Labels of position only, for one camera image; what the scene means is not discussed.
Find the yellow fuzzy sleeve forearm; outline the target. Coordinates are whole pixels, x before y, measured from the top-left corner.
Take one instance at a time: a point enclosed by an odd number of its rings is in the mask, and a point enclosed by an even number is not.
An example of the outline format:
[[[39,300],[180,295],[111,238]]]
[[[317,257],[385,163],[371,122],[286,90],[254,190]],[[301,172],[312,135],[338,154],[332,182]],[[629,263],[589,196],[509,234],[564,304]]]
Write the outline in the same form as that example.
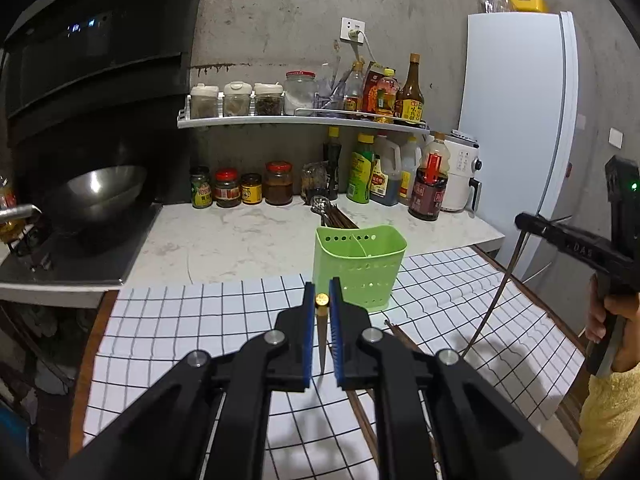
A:
[[[591,376],[582,406],[578,468],[584,479],[597,479],[612,462],[639,418],[639,365],[607,378]]]

